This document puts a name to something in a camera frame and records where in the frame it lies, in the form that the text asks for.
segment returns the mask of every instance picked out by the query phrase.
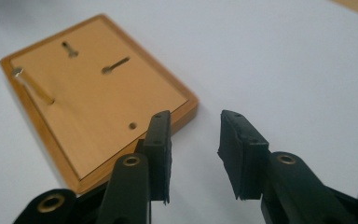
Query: keyhole slot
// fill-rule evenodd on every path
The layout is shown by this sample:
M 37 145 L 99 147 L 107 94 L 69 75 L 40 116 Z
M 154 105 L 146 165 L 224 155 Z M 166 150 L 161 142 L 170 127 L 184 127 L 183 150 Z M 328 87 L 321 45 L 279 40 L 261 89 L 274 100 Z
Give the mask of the keyhole slot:
M 75 58 L 79 54 L 77 50 L 74 50 L 66 41 L 62 42 L 62 46 L 68 52 L 70 58 Z
M 113 71 L 113 69 L 121 66 L 122 64 L 126 63 L 129 60 L 130 60 L 130 57 L 123 58 L 120 61 L 118 61 L 117 63 L 112 64 L 111 66 L 106 66 L 105 68 L 103 68 L 103 70 L 101 72 L 104 75 L 110 74 Z

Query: wooden frame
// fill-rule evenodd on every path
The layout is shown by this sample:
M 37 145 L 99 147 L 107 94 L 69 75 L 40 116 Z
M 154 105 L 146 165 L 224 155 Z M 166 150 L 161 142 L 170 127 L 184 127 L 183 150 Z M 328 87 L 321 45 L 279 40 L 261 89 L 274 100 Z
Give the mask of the wooden frame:
M 145 137 L 153 114 L 169 109 L 175 133 L 197 113 L 197 97 L 104 15 L 8 55 L 1 66 L 77 193 L 108 179 L 116 159 Z M 13 77 L 19 66 L 53 104 L 36 84 Z

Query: white surface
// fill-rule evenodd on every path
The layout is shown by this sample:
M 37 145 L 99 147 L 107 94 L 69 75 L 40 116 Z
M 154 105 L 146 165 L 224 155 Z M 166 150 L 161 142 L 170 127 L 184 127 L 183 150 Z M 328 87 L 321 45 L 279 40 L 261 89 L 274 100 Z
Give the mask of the white surface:
M 357 197 L 358 14 L 329 1 L 0 0 L 0 59 L 99 13 L 200 98 L 172 137 L 172 202 L 153 203 L 153 223 L 264 223 L 216 154 L 222 109 Z M 0 223 L 54 188 L 65 185 L 0 69 Z

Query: small hole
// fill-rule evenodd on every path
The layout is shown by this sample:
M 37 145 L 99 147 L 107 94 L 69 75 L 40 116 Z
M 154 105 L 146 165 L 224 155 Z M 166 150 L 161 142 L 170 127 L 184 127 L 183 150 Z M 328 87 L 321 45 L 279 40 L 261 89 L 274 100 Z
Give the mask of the small hole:
M 289 164 L 289 165 L 292 165 L 292 164 L 295 164 L 296 163 L 296 159 L 289 156 L 289 155 L 279 155 L 278 156 L 278 161 L 282 162 L 282 163 L 285 163 L 285 164 Z
M 113 224 L 130 224 L 130 220 L 126 217 L 118 217 Z
M 126 166 L 134 166 L 140 162 L 138 157 L 128 157 L 123 161 L 123 164 Z
M 47 201 L 45 201 L 43 203 L 43 206 L 46 206 L 46 207 L 51 207 L 55 204 L 57 204 L 60 200 L 58 200 L 57 198 L 51 198 L 51 199 L 48 199 Z
M 134 130 L 134 129 L 136 129 L 137 126 L 138 126 L 138 125 L 137 125 L 135 122 L 132 122 L 132 123 L 130 123 L 129 128 L 130 128 L 131 130 Z

